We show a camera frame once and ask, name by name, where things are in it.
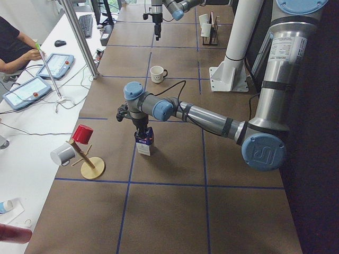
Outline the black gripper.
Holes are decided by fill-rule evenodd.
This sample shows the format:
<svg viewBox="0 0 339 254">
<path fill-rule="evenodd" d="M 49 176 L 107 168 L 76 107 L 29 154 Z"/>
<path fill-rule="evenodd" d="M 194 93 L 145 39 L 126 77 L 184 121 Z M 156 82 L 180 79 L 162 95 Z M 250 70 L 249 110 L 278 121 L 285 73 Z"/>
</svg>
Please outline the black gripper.
<svg viewBox="0 0 339 254">
<path fill-rule="evenodd" d="M 146 137 L 148 118 L 132 119 L 132 122 L 136 127 L 135 136 L 144 139 Z"/>
<path fill-rule="evenodd" d="M 153 23 L 154 23 L 154 34 L 156 36 L 156 41 L 159 41 L 159 36 L 161 36 L 161 23 L 162 23 L 162 13 L 153 13 Z"/>
</svg>

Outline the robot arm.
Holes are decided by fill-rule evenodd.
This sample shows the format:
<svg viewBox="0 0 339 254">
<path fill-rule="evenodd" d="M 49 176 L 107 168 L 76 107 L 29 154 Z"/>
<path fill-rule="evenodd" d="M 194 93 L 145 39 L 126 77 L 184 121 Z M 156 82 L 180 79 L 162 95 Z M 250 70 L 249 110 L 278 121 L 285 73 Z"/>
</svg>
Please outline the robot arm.
<svg viewBox="0 0 339 254">
<path fill-rule="evenodd" d="M 137 138 L 149 137 L 148 116 L 167 121 L 170 116 L 191 122 L 220 137 L 233 139 L 242 146 L 242 157 L 247 165 L 260 171 L 278 169 L 287 151 L 284 139 L 289 128 L 285 115 L 295 90 L 307 41 L 317 30 L 323 8 L 329 1 L 272 1 L 272 17 L 261 51 L 271 39 L 271 47 L 261 85 L 255 116 L 249 121 L 236 121 L 178 97 L 160 98 L 147 92 L 142 84 L 129 82 L 123 92 L 126 100 L 118 108 L 117 121 L 131 119 Z M 246 51 L 264 1 L 238 1 L 224 60 L 209 70 L 214 92 L 230 92 L 236 87 Z M 155 35 L 160 38 L 163 6 L 176 21 L 191 8 L 208 1 L 151 1 L 150 13 L 155 15 Z"/>
<path fill-rule="evenodd" d="M 198 5 L 204 4 L 205 2 L 206 1 L 203 0 L 152 0 L 149 12 L 143 14 L 143 19 L 147 20 L 149 16 L 152 17 L 152 21 L 154 23 L 154 35 L 156 41 L 158 41 L 161 38 L 163 6 L 165 6 L 170 12 L 172 18 L 178 21 L 184 16 L 184 13 Z"/>
</svg>

